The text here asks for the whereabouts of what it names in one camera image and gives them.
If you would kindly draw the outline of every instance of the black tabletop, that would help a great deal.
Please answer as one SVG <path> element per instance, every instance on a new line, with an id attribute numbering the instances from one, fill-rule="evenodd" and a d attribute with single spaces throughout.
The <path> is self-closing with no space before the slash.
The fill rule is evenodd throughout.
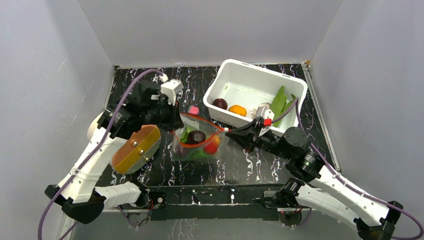
<path id="1" fill-rule="evenodd" d="M 302 80 L 305 75 L 300 64 L 265 64 L 261 65 L 279 73 L 284 73 Z M 165 67 L 159 68 L 167 76 L 178 79 L 184 85 L 181 95 L 178 96 L 183 111 L 187 112 L 190 106 L 200 109 L 203 117 L 221 127 L 223 123 L 209 117 L 207 107 L 203 104 L 203 96 L 214 81 L 219 66 L 193 67 Z M 145 68 L 117 69 L 115 71 L 112 89 L 108 103 L 119 101 L 125 89 L 133 78 L 143 72 Z M 157 82 L 157 74 L 149 74 L 147 80 Z M 307 131 L 308 137 L 332 163 L 323 130 L 318 119 L 317 111 L 310 91 L 300 111 L 301 122 Z M 144 169 L 131 175 L 121 175 L 110 166 L 104 171 L 97 183 L 98 186 L 110 186 L 124 183 L 129 179 L 137 179 L 147 186 L 199 186 L 199 185 L 263 185 L 284 184 L 290 173 L 285 169 L 287 161 L 266 151 L 255 149 L 247 153 L 231 139 L 220 158 L 209 160 L 177 160 L 171 156 L 172 135 L 161 131 L 161 144 L 152 161 Z"/>

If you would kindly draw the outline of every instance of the white wall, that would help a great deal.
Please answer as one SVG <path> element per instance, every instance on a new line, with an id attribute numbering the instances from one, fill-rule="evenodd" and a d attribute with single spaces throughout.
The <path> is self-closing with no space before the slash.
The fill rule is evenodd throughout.
<path id="1" fill-rule="evenodd" d="M 79 0 L 121 67 L 310 60 L 342 0 Z"/>
<path id="2" fill-rule="evenodd" d="M 341 170 L 424 223 L 424 1 L 344 0 L 311 62 Z M 418 228 L 401 216 L 395 235 Z"/>
<path id="3" fill-rule="evenodd" d="M 76 0 L 1 1 L 0 62 L 0 239 L 36 239 L 44 190 L 86 146 L 113 66 Z M 45 240 L 62 216 L 50 211 Z"/>

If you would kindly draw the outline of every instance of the white container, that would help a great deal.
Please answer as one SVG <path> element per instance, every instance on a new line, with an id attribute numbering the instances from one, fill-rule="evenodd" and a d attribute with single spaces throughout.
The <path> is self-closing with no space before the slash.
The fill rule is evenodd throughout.
<path id="1" fill-rule="evenodd" d="M 212 119 L 239 128 L 250 123 L 255 111 L 261 103 L 272 103 L 281 86 L 285 86 L 287 101 L 291 101 L 290 94 L 299 98 L 299 109 L 305 100 L 308 85 L 302 79 L 272 71 L 245 62 L 227 59 L 218 70 L 215 81 L 207 89 L 203 97 L 204 105 L 209 109 Z M 246 116 L 241 116 L 212 105 L 215 99 L 225 99 L 228 108 L 240 105 L 247 110 Z M 296 110 L 283 118 L 279 127 L 271 127 L 277 136 L 290 127 L 299 123 Z"/>

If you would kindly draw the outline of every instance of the plastic bag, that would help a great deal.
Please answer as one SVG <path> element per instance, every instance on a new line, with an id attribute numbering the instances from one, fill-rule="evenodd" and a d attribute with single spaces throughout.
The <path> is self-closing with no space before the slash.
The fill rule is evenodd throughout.
<path id="1" fill-rule="evenodd" d="M 181 114 L 184 127 L 175 130 L 172 140 L 172 157 L 175 159 L 216 158 L 227 145 L 228 137 L 221 128 L 203 118 Z"/>

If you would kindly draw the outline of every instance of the red apple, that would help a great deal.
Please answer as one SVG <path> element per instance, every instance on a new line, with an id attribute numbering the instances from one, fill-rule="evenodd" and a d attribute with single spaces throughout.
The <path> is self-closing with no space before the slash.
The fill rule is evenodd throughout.
<path id="1" fill-rule="evenodd" d="M 220 146 L 220 138 L 218 136 L 213 136 L 213 139 L 210 141 L 208 145 L 203 147 L 203 151 L 209 155 L 213 155 L 218 151 Z"/>

